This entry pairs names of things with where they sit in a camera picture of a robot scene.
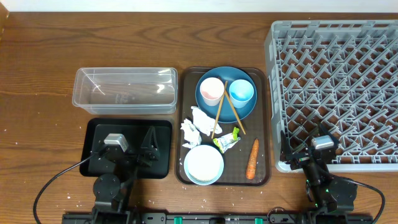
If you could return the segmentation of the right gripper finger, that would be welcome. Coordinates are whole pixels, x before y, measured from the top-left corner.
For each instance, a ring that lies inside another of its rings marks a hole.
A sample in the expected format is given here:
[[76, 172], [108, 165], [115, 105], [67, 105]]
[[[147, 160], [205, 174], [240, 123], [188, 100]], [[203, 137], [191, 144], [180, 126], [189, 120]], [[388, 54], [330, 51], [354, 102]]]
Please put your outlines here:
[[280, 147], [280, 161], [291, 162], [292, 161], [292, 150], [289, 145], [289, 141], [283, 131], [280, 132], [281, 136], [281, 147]]
[[329, 130], [327, 130], [327, 128], [323, 124], [318, 123], [317, 125], [318, 125], [318, 133], [319, 133], [320, 137], [329, 136], [331, 141], [333, 142], [334, 146], [339, 145], [339, 143], [340, 143], [339, 140], [337, 138], [335, 138], [334, 135], [332, 135], [332, 133], [329, 132]]

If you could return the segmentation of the orange carrot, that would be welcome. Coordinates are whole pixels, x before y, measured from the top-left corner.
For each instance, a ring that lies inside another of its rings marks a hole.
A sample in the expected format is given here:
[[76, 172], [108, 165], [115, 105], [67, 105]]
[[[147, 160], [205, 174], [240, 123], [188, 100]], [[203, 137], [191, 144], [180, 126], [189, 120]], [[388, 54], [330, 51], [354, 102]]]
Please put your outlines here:
[[258, 138], [256, 138], [253, 142], [251, 153], [249, 155], [248, 164], [246, 167], [246, 178], [249, 180], [252, 180], [255, 177], [258, 152], [259, 152], [259, 140]]

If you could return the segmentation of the white tissue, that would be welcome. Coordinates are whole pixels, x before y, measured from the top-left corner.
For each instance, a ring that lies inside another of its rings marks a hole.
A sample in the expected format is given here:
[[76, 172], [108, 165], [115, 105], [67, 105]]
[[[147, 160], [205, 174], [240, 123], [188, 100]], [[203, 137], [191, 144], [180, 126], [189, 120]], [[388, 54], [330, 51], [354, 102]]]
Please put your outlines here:
[[215, 122], [215, 119], [206, 115], [199, 107], [192, 106], [192, 116], [193, 116], [193, 125], [199, 130], [201, 133], [210, 136], [214, 131], [215, 134], [221, 134], [223, 132], [221, 126]]
[[202, 138], [200, 132], [190, 120], [184, 119], [180, 129], [183, 130], [183, 138], [186, 141], [186, 143], [182, 144], [183, 147], [192, 149], [201, 144]]

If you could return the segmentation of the light blue bowl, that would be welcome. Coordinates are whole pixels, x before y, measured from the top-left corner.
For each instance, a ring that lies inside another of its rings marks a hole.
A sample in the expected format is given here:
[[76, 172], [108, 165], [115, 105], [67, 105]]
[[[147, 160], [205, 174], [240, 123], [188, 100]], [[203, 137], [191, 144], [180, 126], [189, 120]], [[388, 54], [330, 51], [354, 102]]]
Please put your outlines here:
[[194, 184], [211, 185], [222, 175], [224, 160], [220, 152], [209, 145], [199, 145], [187, 152], [183, 168]]

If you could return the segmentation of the green yellow snack wrapper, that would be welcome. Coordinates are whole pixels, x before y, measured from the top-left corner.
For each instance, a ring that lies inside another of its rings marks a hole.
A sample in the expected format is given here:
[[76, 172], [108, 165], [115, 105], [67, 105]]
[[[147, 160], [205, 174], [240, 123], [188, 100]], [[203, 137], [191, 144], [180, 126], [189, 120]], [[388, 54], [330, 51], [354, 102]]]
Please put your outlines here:
[[219, 138], [214, 138], [213, 143], [224, 154], [228, 149], [232, 148], [241, 138], [238, 136], [240, 129], [234, 127], [233, 132]]

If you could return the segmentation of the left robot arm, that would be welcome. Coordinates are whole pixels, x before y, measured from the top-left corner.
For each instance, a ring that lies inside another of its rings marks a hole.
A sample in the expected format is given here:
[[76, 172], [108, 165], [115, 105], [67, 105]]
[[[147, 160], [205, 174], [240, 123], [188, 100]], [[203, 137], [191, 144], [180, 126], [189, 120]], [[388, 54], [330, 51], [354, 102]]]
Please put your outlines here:
[[151, 167], [160, 158], [155, 127], [149, 128], [138, 149], [132, 149], [123, 134], [107, 135], [99, 157], [111, 161], [115, 167], [112, 173], [100, 175], [94, 183], [92, 223], [140, 223], [140, 214], [129, 211], [128, 204], [139, 169]]

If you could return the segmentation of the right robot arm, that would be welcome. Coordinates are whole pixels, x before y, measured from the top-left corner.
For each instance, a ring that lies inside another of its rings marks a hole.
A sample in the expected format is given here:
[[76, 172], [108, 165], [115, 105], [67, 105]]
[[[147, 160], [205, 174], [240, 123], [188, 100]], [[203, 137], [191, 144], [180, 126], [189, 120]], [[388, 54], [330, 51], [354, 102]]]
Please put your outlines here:
[[315, 208], [297, 215], [294, 222], [354, 223], [348, 213], [354, 209], [358, 186], [329, 172], [327, 164], [336, 157], [338, 140], [322, 124], [318, 124], [317, 130], [319, 136], [298, 153], [292, 152], [284, 132], [280, 132], [282, 160], [290, 164], [291, 170], [303, 170], [307, 197], [315, 203]]

